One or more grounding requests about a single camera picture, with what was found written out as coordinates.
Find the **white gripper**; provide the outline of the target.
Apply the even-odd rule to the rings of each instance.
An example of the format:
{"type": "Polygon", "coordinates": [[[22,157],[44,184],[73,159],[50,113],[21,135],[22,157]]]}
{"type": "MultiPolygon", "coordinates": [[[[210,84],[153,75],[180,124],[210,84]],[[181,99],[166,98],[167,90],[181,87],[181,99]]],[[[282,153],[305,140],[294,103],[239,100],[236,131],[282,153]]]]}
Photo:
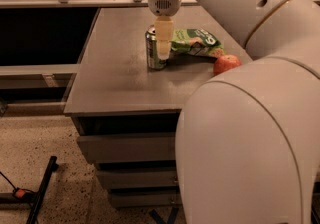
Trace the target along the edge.
{"type": "Polygon", "coordinates": [[[171,51],[174,23],[168,16],[174,16],[180,6],[181,0],[148,0],[148,7],[151,12],[159,16],[154,22],[154,27],[157,55],[161,60],[167,60],[171,51]]]}

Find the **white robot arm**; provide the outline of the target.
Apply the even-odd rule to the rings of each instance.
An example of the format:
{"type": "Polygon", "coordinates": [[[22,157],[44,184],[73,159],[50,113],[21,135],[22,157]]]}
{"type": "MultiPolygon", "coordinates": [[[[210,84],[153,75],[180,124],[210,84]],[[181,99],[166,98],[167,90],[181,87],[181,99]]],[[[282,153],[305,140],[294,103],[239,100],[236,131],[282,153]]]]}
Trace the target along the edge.
{"type": "Polygon", "coordinates": [[[319,8],[196,0],[250,62],[185,103],[175,155],[187,224],[310,224],[320,165],[319,8]]]}

